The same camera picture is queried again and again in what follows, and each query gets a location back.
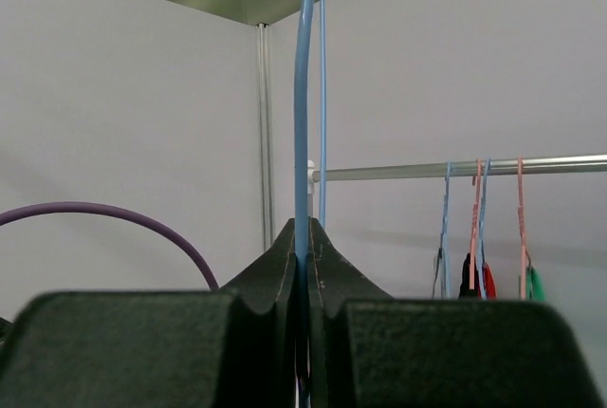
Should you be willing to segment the light blue wire hanger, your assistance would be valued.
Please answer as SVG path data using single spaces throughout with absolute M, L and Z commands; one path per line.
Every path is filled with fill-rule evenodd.
M 309 255 L 309 204 L 308 185 L 308 75 L 315 0 L 302 0 L 300 7 L 294 64 L 293 115 L 294 115 L 294 200 L 296 256 L 296 288 L 298 298 L 298 325 L 296 327 L 296 375 L 298 402 L 301 407 L 310 405 L 309 377 L 309 299 L 307 260 Z

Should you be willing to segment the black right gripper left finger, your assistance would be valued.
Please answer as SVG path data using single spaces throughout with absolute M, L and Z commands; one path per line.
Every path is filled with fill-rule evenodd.
M 56 291 L 1 352 L 5 407 L 291 407 L 294 225 L 216 291 Z

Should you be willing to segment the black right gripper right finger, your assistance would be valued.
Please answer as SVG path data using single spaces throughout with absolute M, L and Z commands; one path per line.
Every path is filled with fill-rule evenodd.
M 315 407 L 600 407 L 570 326 L 520 301 L 397 299 L 309 225 Z

